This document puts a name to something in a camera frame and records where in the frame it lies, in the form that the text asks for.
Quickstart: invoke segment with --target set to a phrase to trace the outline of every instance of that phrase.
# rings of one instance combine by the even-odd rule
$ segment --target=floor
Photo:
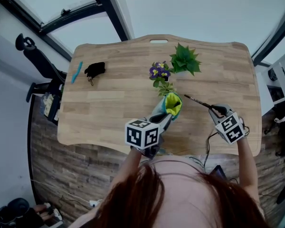
[[[263,116],[263,130],[273,118],[273,112]],[[277,130],[275,128],[268,135],[263,135],[261,152],[255,158],[261,206],[273,228],[277,227],[285,213],[285,201],[276,204],[276,197],[285,186],[284,158],[275,156],[282,141]],[[50,201],[60,209],[65,227],[90,210],[89,200],[100,200],[105,196],[125,157],[123,153],[102,146],[60,144],[57,141],[57,127],[40,113],[40,98],[35,98],[31,160],[36,193],[42,201]],[[237,156],[210,154],[207,171],[210,172],[218,164],[229,179],[238,177]]]

